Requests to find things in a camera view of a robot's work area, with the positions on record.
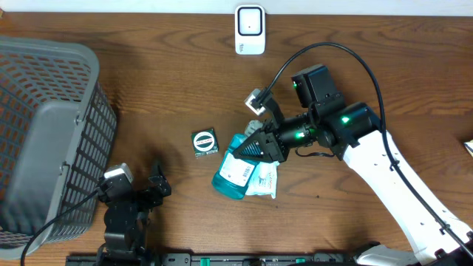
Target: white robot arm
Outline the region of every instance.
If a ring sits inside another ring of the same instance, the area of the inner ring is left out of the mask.
[[[467,234],[472,231],[471,228],[461,222],[438,200],[401,155],[389,133],[387,137],[392,154],[399,161],[399,167],[415,190],[450,225],[455,234],[467,243],[469,241]],[[388,250],[384,246],[377,246],[359,256],[357,263],[361,265],[410,265],[416,263],[415,259],[417,259],[422,265],[426,265],[437,259],[436,253],[439,250],[450,253],[459,248],[459,244],[443,232],[441,226],[414,197],[398,173],[391,169],[381,133],[374,131],[358,141],[359,146],[347,148],[343,160],[368,183],[401,226],[414,251],[415,258],[403,251]]]

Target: blue plastic bottle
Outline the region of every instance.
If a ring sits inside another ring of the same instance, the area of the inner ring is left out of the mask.
[[[235,134],[230,142],[219,171],[215,173],[212,180],[214,188],[234,200],[241,200],[246,191],[250,178],[256,173],[255,169],[259,162],[252,160],[234,159],[232,153],[245,141],[246,136]]]

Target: wooden table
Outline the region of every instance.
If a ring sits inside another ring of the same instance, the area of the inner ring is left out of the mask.
[[[409,244],[371,188],[344,163],[299,158],[279,167],[277,198],[233,201],[211,185],[235,133],[255,117],[243,100],[269,84],[297,50],[337,41],[358,52],[381,85],[388,129],[411,166],[473,226],[473,21],[470,18],[267,16],[266,51],[234,52],[231,15],[6,13],[0,34],[85,44],[99,57],[100,82],[120,110],[110,165],[126,162],[143,184],[154,158],[172,196],[152,214],[149,244],[195,253],[304,253],[350,250],[377,240]],[[363,68],[319,48],[295,60],[273,88],[287,116],[300,108],[290,76],[329,66],[348,103],[378,108]],[[220,152],[196,159],[191,132],[214,128]],[[104,205],[76,240],[45,245],[27,265],[64,265],[103,243]],[[17,265],[18,262],[2,262]]]

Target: white label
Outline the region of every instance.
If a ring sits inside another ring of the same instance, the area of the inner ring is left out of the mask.
[[[276,198],[276,182],[278,163],[259,163],[259,176],[250,180],[250,185],[246,191],[247,195],[268,195]]]
[[[201,137],[204,137],[204,136],[210,137],[210,138],[205,139],[205,140],[199,140]],[[199,146],[206,143],[210,143],[210,144],[204,148]],[[215,144],[215,138],[214,136],[212,136],[212,134],[208,132],[200,132],[194,138],[194,147],[199,151],[210,151],[214,147],[214,144]]]
[[[220,169],[220,175],[235,185],[245,186],[253,173],[254,166],[228,153]]]

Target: black cable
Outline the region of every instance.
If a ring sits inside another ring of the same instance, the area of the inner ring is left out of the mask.
[[[301,148],[301,147],[297,147],[297,148],[296,148],[296,155],[299,156],[299,157],[312,157],[312,156],[335,157],[334,154],[328,154],[328,153],[326,153],[326,152],[319,152],[319,151],[311,152],[311,153],[309,153],[309,154],[300,154],[300,153],[299,153],[299,148]]]
[[[64,216],[64,215],[74,211],[75,209],[81,207],[85,202],[87,202],[88,200],[93,198],[96,194],[97,194],[97,190],[94,190],[91,194],[89,194],[89,196],[85,197],[78,204],[76,204],[76,205],[72,206],[71,208],[65,210],[65,212],[63,212],[62,214],[57,215],[56,217],[54,217],[54,219],[50,220],[46,225],[44,225],[41,229],[39,229],[38,232],[36,232],[33,235],[33,237],[28,241],[27,245],[24,247],[23,253],[21,253],[20,265],[24,266],[24,260],[26,259],[28,249],[30,248],[31,244],[35,241],[35,239],[37,239],[38,236],[41,235],[41,233],[43,233],[43,231],[45,231],[53,223],[57,222],[62,216]]]
[[[101,264],[101,261],[103,259],[103,249],[105,249],[105,244],[103,243],[98,249],[97,249],[97,256],[95,257],[95,266],[98,266]]]
[[[296,57],[300,56],[302,53],[307,52],[308,50],[315,48],[315,47],[321,47],[321,46],[329,46],[329,47],[337,47],[339,49],[344,50],[345,52],[348,52],[351,54],[360,64],[363,66],[363,68],[367,71],[368,75],[371,78],[371,81],[373,85],[375,86],[376,90],[376,95],[378,96],[378,104],[379,104],[379,113],[380,113],[380,119],[381,119],[381,135],[383,137],[383,144],[384,144],[384,149],[386,150],[386,154],[389,158],[389,161],[391,162],[392,167],[395,169],[396,173],[398,173],[399,177],[402,179],[404,184],[406,184],[406,187],[411,191],[411,193],[414,195],[414,197],[422,204],[422,206],[429,212],[430,215],[435,219],[436,222],[440,224],[442,229],[450,235],[453,240],[456,241],[456,243],[459,244],[460,248],[470,257],[470,259],[473,260],[473,253],[466,247],[465,243],[458,237],[455,232],[450,228],[450,225],[447,224],[445,221],[443,221],[438,214],[435,213],[435,211],[432,209],[432,207],[429,206],[429,204],[423,199],[423,197],[415,190],[415,188],[412,186],[412,184],[408,181],[406,176],[404,176],[404,173],[401,171],[401,169],[398,166],[398,162],[396,162],[396,159],[391,153],[391,149],[389,148],[389,144],[387,141],[387,130],[386,130],[386,115],[384,114],[384,104],[383,104],[383,98],[381,96],[381,90],[379,89],[379,84],[378,81],[376,80],[375,75],[371,71],[371,69],[368,67],[367,63],[355,52],[353,52],[350,48],[345,47],[341,44],[333,43],[333,42],[321,42],[321,43],[315,43],[311,44],[305,48],[302,48],[298,52],[296,52],[293,56],[289,58],[289,60],[282,65],[281,69],[277,72],[276,76],[274,77],[273,81],[271,84],[266,87],[263,92],[261,92],[258,96],[261,95],[261,97],[257,97],[255,100],[259,99],[264,99],[266,95],[270,93],[271,88],[274,86],[274,84],[277,82],[279,76],[281,73],[284,71],[284,69],[289,65],[290,62],[292,62]]]

